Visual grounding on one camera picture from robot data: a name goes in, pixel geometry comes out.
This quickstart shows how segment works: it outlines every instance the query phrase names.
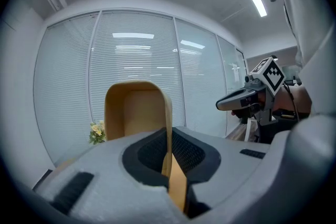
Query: cardboard piece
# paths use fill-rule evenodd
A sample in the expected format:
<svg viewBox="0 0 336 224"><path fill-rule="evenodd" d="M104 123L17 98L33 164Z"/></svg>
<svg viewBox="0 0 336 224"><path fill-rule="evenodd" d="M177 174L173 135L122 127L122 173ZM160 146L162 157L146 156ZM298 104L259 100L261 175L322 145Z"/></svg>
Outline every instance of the cardboard piece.
<svg viewBox="0 0 336 224"><path fill-rule="evenodd" d="M170 177L172 168L172 101L155 84L127 81L110 87L105 98L106 140L140 132L167 129L167 154L162 174Z"/></svg>

